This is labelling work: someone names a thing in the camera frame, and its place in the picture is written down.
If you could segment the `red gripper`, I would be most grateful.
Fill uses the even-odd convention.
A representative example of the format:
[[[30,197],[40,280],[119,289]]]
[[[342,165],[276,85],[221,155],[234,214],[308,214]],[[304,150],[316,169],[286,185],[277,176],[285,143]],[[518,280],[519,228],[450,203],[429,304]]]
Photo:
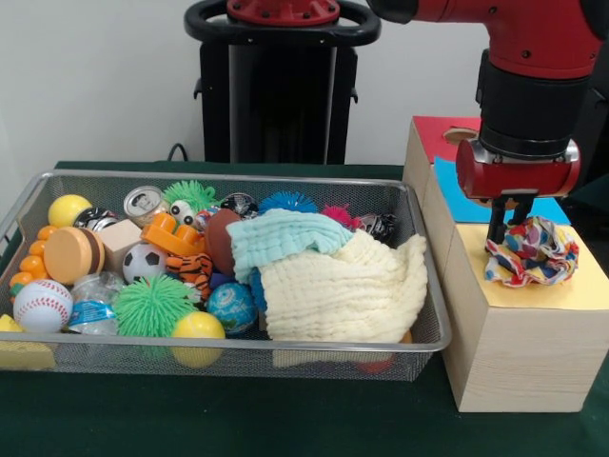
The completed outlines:
[[[459,143],[456,157],[458,183],[469,199],[491,199],[486,238],[501,243],[504,236],[506,198],[503,195],[562,196],[576,185],[580,175],[580,149],[570,141],[555,159],[521,160],[493,153],[477,139]],[[514,197],[509,224],[522,224],[533,206],[532,197]]]

